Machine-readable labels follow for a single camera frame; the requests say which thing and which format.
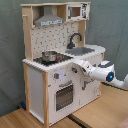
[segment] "table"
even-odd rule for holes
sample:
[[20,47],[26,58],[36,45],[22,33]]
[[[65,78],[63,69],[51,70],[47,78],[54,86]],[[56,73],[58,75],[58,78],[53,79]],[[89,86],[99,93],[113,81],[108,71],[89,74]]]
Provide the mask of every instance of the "table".
[[115,128],[128,118],[128,92],[102,85],[100,98],[71,114],[87,128]]
[[[0,128],[44,128],[44,125],[23,109],[0,117]],[[50,128],[81,128],[69,118],[64,118]]]

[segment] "sink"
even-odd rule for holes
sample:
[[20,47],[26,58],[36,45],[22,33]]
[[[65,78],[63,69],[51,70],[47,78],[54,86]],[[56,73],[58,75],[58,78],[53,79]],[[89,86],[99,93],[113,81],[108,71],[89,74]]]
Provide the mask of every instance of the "sink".
[[78,48],[68,49],[68,50],[65,51],[65,53],[75,55],[75,56],[79,56],[79,55],[85,55],[87,53],[94,52],[94,51],[95,50],[91,49],[91,48],[78,47]]

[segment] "countertop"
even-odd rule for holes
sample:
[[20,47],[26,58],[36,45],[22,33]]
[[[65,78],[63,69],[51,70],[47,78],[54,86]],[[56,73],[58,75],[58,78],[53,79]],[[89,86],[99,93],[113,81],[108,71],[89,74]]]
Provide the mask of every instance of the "countertop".
[[98,55],[98,54],[101,54],[101,53],[104,53],[105,52],[105,48],[103,48],[101,46],[88,45],[88,44],[86,44],[86,47],[87,48],[94,49],[95,51],[94,52],[87,53],[87,54],[82,55],[82,56],[74,56],[74,55],[71,55],[71,54],[67,54],[67,53],[65,53],[65,50],[56,51],[58,53],[61,53],[61,54],[64,54],[64,55],[68,55],[68,56],[73,57],[73,58],[70,59],[70,60],[67,60],[65,62],[61,62],[61,63],[55,64],[55,65],[51,65],[49,67],[46,67],[46,66],[41,65],[41,64],[38,64],[36,62],[29,61],[27,59],[24,59],[23,62],[24,63],[27,63],[28,65],[31,65],[31,66],[33,66],[35,68],[38,68],[38,69],[40,69],[42,71],[47,72],[47,71],[49,71],[51,69],[54,69],[54,68],[57,68],[57,67],[60,67],[60,66],[63,66],[63,65],[72,63],[75,59],[86,59],[86,58],[89,58],[89,57],[92,57],[92,56],[95,56],[95,55]]

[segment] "control knob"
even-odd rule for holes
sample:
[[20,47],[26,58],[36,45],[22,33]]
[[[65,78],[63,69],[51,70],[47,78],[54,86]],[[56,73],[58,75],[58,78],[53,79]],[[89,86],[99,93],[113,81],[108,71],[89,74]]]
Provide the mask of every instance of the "control knob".
[[77,69],[76,68],[72,68],[72,71],[77,73]]
[[54,78],[55,78],[55,79],[59,79],[59,74],[58,74],[58,73],[55,73],[55,74],[54,74]]

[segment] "microwave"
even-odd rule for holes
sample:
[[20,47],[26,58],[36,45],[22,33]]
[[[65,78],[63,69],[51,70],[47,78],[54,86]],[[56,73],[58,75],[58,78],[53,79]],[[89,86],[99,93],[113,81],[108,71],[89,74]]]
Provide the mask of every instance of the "microwave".
[[89,17],[89,4],[69,4],[67,5],[66,20],[81,20]]

